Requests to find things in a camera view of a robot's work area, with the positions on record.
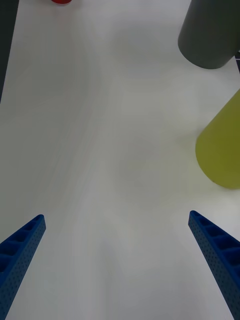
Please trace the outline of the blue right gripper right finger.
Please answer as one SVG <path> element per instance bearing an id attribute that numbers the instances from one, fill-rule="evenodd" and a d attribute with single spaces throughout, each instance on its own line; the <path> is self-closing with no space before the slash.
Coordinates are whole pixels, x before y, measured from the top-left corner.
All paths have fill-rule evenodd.
<path id="1" fill-rule="evenodd" d="M 240 319 L 240 242 L 194 210 L 188 226 L 233 318 Z"/>

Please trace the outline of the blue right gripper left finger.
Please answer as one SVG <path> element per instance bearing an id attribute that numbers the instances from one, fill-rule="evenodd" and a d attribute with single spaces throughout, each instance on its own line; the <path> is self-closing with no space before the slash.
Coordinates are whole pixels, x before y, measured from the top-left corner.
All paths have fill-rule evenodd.
<path id="1" fill-rule="evenodd" d="M 39 214 L 0 244 L 0 319 L 2 320 L 7 317 L 45 230 L 45 217 Z"/>

